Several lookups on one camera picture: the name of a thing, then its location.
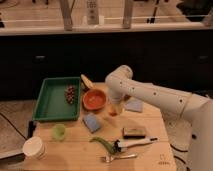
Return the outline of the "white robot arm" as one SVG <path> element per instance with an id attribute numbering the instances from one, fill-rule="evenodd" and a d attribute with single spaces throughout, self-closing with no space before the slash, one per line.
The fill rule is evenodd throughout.
<path id="1" fill-rule="evenodd" d="M 121 65 L 105 78 L 108 98 L 119 104 L 125 95 L 183 117 L 192 124 L 186 171 L 213 171 L 213 99 L 191 92 L 142 83 Z"/>

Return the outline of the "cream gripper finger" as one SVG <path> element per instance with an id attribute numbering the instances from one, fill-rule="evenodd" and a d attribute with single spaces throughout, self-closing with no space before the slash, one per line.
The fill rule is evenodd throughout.
<path id="1" fill-rule="evenodd" d="M 117 115 L 120 115 L 123 112 L 123 104 L 122 103 L 118 103 L 115 105 L 115 111 Z"/>

